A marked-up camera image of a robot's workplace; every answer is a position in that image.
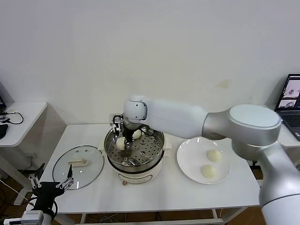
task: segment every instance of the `computer mouse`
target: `computer mouse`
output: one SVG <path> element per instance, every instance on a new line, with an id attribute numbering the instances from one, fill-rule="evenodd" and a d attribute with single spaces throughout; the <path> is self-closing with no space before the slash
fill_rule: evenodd
<path id="1" fill-rule="evenodd" d="M 6 135 L 7 130 L 8 130 L 7 124 L 0 124 L 0 139 Z"/>

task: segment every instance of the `laptop screen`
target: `laptop screen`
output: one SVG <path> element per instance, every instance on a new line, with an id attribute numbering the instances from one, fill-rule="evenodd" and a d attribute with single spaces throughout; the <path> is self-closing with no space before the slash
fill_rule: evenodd
<path id="1" fill-rule="evenodd" d="M 289 74 L 277 103 L 278 110 L 300 110 L 300 74 Z"/>

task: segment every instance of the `white desk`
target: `white desk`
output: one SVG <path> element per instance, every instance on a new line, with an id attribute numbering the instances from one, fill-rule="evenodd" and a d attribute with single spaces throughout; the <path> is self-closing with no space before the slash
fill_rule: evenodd
<path id="1" fill-rule="evenodd" d="M 69 125 L 62 135 L 41 178 L 52 181 L 52 170 L 61 155 L 79 145 L 97 147 L 111 129 L 109 125 Z M 232 157 L 232 171 L 228 178 L 215 185 L 199 184 L 186 177 L 175 161 L 175 153 L 184 139 L 171 137 L 172 150 L 164 158 L 160 174 L 152 181 L 122 185 L 105 158 L 101 174 L 86 187 L 67 191 L 56 198 L 58 213 L 145 212 L 166 210 L 200 210 L 241 208 L 233 210 L 223 219 L 210 219 L 206 223 L 223 223 L 232 219 L 245 207 L 259 205 L 259 186 L 246 160 L 231 149 L 229 139 L 219 141 Z"/>
<path id="2" fill-rule="evenodd" d="M 12 103 L 6 111 L 19 112 L 24 117 L 24 122 L 21 124 L 8 124 L 8 129 L 6 135 L 0 139 L 0 148 L 4 147 L 15 147 L 21 143 L 24 137 L 32 128 L 33 124 L 37 121 L 39 116 L 47 107 L 46 102 L 14 102 Z M 20 116 L 13 114 L 8 115 L 12 121 L 20 121 Z M 27 192 L 31 190 L 31 183 L 24 177 L 20 172 L 18 172 L 2 155 L 0 150 L 0 169 L 6 172 L 14 180 L 20 183 L 24 188 L 21 190 L 22 195 L 26 195 Z M 15 200 L 15 205 L 21 205 L 23 199 L 18 196 Z"/>
<path id="3" fill-rule="evenodd" d="M 12 103 L 6 111 L 8 113 L 19 112 L 24 117 L 24 122 L 17 125 L 8 123 L 7 133 L 2 139 L 0 139 L 0 148 L 15 147 L 19 145 L 46 107 L 46 102 Z M 8 115 L 8 117 L 10 117 L 12 121 L 16 122 L 21 119 L 18 114 Z"/>
<path id="4" fill-rule="evenodd" d="M 290 132 L 285 124 L 281 125 L 278 141 L 286 148 L 300 147 L 300 141 Z"/>

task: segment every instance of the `glass lid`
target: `glass lid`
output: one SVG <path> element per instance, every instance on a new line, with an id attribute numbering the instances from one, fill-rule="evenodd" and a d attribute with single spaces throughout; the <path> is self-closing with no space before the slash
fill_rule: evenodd
<path id="1" fill-rule="evenodd" d="M 56 182 L 67 178 L 72 164 L 74 184 L 69 190 L 76 190 L 89 185 L 101 173 L 104 158 L 102 152 L 93 146 L 78 146 L 63 154 L 56 162 L 52 176 Z"/>

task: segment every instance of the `metal steamer tray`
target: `metal steamer tray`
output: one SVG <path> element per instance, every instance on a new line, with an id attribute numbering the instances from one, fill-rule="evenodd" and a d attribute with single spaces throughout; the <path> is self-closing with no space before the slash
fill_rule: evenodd
<path id="1" fill-rule="evenodd" d="M 163 157 L 164 134 L 154 131 L 148 135 L 142 132 L 140 138 L 134 140 L 131 149 L 119 150 L 115 137 L 110 130 L 105 137 L 104 148 L 109 162 L 117 170 L 124 173 L 143 173 L 156 166 Z"/>

